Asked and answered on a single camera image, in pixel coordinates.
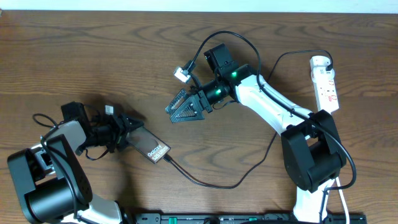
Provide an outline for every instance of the white power strip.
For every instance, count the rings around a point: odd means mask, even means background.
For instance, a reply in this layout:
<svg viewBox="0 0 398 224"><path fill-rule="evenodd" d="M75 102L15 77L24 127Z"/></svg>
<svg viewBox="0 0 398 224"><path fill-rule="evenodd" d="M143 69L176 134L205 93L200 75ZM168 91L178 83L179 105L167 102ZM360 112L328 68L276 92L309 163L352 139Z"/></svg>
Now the white power strip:
<svg viewBox="0 0 398 224"><path fill-rule="evenodd" d="M311 79L317 98L318 111L325 110L330 114L338 110L337 92L335 86L335 71L326 71L330 59L324 56L314 56L310 60Z"/></svg>

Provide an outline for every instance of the wooden table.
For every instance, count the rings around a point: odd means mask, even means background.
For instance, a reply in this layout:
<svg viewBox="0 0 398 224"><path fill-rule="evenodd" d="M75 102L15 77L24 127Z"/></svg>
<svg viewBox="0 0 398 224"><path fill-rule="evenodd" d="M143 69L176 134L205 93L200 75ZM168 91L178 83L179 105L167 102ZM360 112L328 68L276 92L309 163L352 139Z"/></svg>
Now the wooden table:
<svg viewBox="0 0 398 224"><path fill-rule="evenodd" d="M173 77L201 42L232 30L259 49L262 73L278 56L303 49L333 55L340 109L333 115L358 169L345 190L351 212L368 223L396 223L398 214L398 16L369 14L51 12L4 11L0 18L0 223L25 223L7 168L7 157L39 141L46 128L33 113L62 120L60 106L80 101L118 105L145 120L173 156L205 182L232 185L261 160L274 130L242 105L205 114L206 120L171 124L164 109L186 87ZM243 63L257 64L241 40L219 35ZM292 101L316 110L308 60L280 61L271 85ZM195 73L211 73L203 56ZM95 157L103 149L90 150ZM193 185L164 161L153 165L134 149L99 161L78 158L94 193L131 208L164 213L264 213L292 210L295 185L287 175L280 138L265 163L234 190ZM346 166L342 183L351 178ZM342 212L333 192L328 208Z"/></svg>

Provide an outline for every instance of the white wall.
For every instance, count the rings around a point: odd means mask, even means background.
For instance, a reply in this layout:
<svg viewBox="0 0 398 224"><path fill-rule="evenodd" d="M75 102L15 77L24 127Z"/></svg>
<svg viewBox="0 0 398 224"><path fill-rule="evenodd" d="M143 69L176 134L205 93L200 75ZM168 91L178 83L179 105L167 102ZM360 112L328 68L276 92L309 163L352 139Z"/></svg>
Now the white wall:
<svg viewBox="0 0 398 224"><path fill-rule="evenodd" d="M37 10L398 13L398 0L0 0Z"/></svg>

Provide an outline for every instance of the wood grain surface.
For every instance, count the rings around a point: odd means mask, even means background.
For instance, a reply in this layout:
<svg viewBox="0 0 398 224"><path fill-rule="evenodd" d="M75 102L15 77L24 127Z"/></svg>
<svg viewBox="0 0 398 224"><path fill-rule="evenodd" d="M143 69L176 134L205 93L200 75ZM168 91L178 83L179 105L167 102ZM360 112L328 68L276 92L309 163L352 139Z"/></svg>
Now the wood grain surface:
<svg viewBox="0 0 398 224"><path fill-rule="evenodd" d="M105 103L144 119L192 175L231 185L264 156L274 131L242 105L205 114L206 120L171 124L164 109L184 87L172 72L192 59L208 35L231 30L259 49L262 74L278 56L326 49L333 56L340 109L333 115L358 179L345 190L351 212L368 223L398 218L398 16L378 14L52 12L4 11L0 18L0 223L25 223L7 157L39 141L47 129L33 113L61 121L70 101ZM241 40L219 35L240 63L257 64ZM280 61L271 85L292 101L316 110L308 60ZM211 71L202 56L195 73ZM97 156L103 149L90 150ZM153 165L134 149L99 161L78 160L94 193L129 208L164 213L264 213L293 209L295 185L283 163L280 138L269 157L234 190L193 185L170 164ZM346 166L342 183L351 178ZM337 192L328 209L342 212Z"/></svg>

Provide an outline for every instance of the white cable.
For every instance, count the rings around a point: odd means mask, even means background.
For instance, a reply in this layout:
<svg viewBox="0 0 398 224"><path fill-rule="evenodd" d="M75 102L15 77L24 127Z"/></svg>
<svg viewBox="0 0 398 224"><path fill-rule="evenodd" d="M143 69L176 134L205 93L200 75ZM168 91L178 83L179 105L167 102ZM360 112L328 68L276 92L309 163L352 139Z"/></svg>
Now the white cable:
<svg viewBox="0 0 398 224"><path fill-rule="evenodd" d="M340 179L338 177L336 177L336 184L337 184L337 187L341 186L340 185ZM346 214L346 224L349 224L349 213L348 213L346 200L344 199L343 190L339 189L338 193L340 194L341 203L343 204L344 213Z"/></svg>

